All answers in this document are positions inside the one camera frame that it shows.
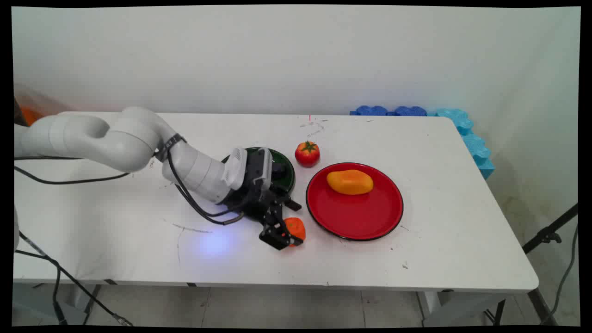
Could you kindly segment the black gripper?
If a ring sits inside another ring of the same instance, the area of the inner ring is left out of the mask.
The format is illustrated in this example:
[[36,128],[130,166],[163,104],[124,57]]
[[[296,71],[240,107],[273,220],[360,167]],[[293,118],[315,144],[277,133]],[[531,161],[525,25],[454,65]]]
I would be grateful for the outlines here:
[[[228,194],[228,209],[236,213],[244,213],[254,221],[262,222],[263,230],[259,239],[272,248],[283,250],[297,247],[304,242],[304,224],[294,218],[283,217],[284,206],[292,211],[302,208],[294,202],[290,188],[281,184],[271,183],[265,187],[263,182],[250,182],[239,190],[231,190]],[[273,205],[283,197],[283,204]]]

